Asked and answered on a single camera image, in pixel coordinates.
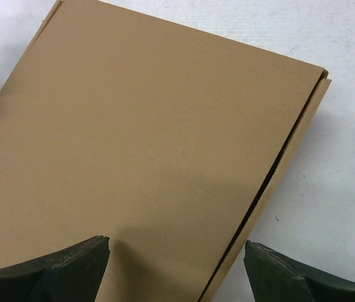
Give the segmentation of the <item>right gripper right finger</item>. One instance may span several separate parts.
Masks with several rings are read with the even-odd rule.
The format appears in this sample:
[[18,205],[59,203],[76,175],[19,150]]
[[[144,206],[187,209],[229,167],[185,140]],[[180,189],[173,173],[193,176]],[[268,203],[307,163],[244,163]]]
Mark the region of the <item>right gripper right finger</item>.
[[244,265],[255,301],[355,301],[355,282],[245,243]]

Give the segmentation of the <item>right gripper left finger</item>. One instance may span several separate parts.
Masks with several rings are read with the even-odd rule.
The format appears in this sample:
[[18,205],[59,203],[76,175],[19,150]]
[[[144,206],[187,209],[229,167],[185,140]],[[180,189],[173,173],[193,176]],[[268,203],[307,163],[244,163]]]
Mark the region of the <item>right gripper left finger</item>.
[[0,268],[0,301],[94,301],[109,257],[109,238],[96,235]]

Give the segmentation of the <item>large brown cardboard box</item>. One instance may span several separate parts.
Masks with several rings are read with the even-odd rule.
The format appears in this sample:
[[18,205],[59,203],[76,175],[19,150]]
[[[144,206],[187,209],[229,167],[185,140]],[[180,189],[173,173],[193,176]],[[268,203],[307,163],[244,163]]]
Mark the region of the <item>large brown cardboard box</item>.
[[330,81],[101,1],[57,1],[0,91],[0,268],[111,240],[98,301],[210,301]]

